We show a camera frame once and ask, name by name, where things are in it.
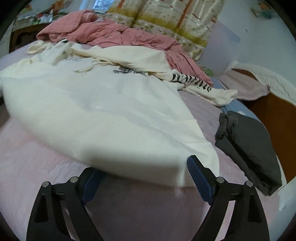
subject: headboard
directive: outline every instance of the headboard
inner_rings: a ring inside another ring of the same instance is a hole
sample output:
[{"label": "headboard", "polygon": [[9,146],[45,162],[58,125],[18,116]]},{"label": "headboard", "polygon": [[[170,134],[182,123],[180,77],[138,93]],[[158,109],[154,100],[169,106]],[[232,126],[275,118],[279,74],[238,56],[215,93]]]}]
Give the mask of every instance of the headboard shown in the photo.
[{"label": "headboard", "polygon": [[257,65],[235,61],[225,71],[230,69],[270,85],[270,94],[244,104],[267,128],[286,180],[291,181],[296,176],[296,88],[277,73]]}]

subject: pillow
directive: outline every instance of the pillow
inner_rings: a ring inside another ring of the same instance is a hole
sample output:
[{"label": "pillow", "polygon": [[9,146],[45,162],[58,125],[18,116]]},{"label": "pillow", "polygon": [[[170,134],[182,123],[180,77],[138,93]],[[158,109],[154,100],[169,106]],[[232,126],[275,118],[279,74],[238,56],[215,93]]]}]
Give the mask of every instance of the pillow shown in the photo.
[{"label": "pillow", "polygon": [[[214,87],[216,89],[224,89],[221,82],[218,79],[211,78],[211,81],[214,83]],[[224,114],[227,114],[227,111],[231,110],[260,121],[259,118],[252,111],[250,111],[243,103],[241,103],[238,100],[233,100],[229,104],[221,107],[220,109]]]},{"label": "pillow", "polygon": [[262,96],[266,96],[270,92],[269,85],[263,85],[257,80],[229,70],[221,76],[217,77],[227,89],[237,90],[236,99],[240,100],[256,100]]}]

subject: blue gripper pad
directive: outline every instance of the blue gripper pad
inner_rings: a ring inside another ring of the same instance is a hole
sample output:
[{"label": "blue gripper pad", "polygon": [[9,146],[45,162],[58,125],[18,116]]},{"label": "blue gripper pad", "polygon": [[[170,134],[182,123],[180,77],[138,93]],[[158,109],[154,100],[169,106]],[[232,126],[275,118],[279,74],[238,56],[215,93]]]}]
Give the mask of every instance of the blue gripper pad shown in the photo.
[{"label": "blue gripper pad", "polygon": [[93,200],[105,175],[105,172],[96,169],[91,173],[83,187],[83,195],[81,200],[84,204],[87,204],[88,202]]},{"label": "blue gripper pad", "polygon": [[216,190],[215,175],[210,169],[205,168],[196,156],[188,157],[187,168],[202,199],[211,205]]}]

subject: pink pillow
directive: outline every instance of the pink pillow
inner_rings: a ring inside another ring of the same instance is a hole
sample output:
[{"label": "pink pillow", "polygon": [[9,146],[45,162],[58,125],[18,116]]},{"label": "pink pillow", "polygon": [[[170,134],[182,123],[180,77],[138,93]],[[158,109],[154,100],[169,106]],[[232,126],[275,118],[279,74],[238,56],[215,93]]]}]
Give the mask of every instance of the pink pillow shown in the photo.
[{"label": "pink pillow", "polygon": [[270,92],[269,85],[263,85],[257,80],[229,70],[221,76],[217,77],[227,89],[237,90],[236,99],[240,100],[256,100],[262,96],[266,96]]}]

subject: folded dark gray garment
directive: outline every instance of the folded dark gray garment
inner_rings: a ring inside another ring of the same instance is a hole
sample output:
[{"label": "folded dark gray garment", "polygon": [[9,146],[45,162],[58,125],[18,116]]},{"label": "folded dark gray garment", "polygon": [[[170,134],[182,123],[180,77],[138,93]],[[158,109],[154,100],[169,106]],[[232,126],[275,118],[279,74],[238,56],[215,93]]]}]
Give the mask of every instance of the folded dark gray garment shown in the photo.
[{"label": "folded dark gray garment", "polygon": [[228,111],[221,113],[215,145],[244,171],[264,194],[281,187],[281,171],[269,133],[259,121]]}]

